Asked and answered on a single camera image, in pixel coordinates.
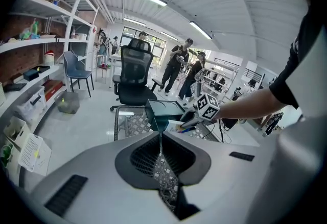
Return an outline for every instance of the mesh chair back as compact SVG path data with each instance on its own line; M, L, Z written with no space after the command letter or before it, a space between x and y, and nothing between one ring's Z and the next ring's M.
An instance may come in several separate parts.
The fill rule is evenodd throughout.
M121 49L122 55L122 73L121 84L142 86L148 83L148 72L153 59L153 54L142 48L150 49L148 42L134 42L128 46L123 46Z
M76 71L78 58L70 51L63 54L66 76L72 76Z
M134 49L140 49L140 50L144 50L144 51L147 51L147 52L151 52L151 45L146 42L146 41L143 41L143 40L139 40L139 39L136 39L136 38L133 38L128 46L134 48Z

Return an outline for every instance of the concrete floor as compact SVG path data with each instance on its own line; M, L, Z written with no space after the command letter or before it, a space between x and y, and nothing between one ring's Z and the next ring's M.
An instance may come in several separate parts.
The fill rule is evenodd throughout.
M121 69L116 68L115 73L120 74ZM148 86L152 86L152 78L161 80L162 75L155 69L150 69ZM109 88L109 80L105 84L105 78L101 77L101 71L98 71L98 78L95 81L95 72L93 72L94 90L91 90L91 98L88 95L86 83L80 81L81 89L78 85L74 86L75 92L80 99L80 108L76 114L65 114L58 111L55 105L49 109L47 115L39 124L35 134L44 138L45 142L52 149L48 174L62 166L64 163L78 155L79 153L105 143L113 141L115 111L110 112L109 108L118 105L117 95L114 94L113 87ZM164 91L155 94L158 99L177 101L177 94L181 85L175 82L169 96L165 96ZM220 139L218 124L215 125L213 133ZM237 124L230 131L224 133L224 139L227 143L239 145L259 146L262 138L248 123ZM30 192L42 176L25 171L23 174L24 189Z

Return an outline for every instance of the chair armrest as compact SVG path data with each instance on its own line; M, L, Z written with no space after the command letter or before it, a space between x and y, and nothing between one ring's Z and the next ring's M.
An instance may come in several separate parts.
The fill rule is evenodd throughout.
M152 86L151 91L154 91L154 89L155 89L155 87L156 87L157 85L159 85L160 87L162 86L161 81L159 81L159 80L157 80L157 79L152 79L152 80L153 80L154 84L153 84L153 86Z
M113 77L112 77L112 81L114 83L121 83L121 77L118 75L118 74L115 74Z
M121 77L118 74L114 74L112 81L114 82L114 93L118 95L118 83L121 83Z

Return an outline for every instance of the bottle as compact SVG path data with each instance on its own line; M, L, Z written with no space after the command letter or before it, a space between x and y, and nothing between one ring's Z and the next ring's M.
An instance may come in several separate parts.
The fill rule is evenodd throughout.
M75 38L75 34L76 34L75 27L73 26L73 30L72 30L72 38Z
M39 22L34 19L34 22L31 25L31 33L37 35L37 26Z

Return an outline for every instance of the ceiling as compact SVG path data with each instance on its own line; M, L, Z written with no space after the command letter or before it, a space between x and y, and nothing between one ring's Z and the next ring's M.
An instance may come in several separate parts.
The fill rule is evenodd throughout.
M255 61L279 72L287 62L289 45L307 11L305 0L164 0L161 7L148 0L105 0L113 18L135 19L179 41ZM189 22L209 34L206 39Z

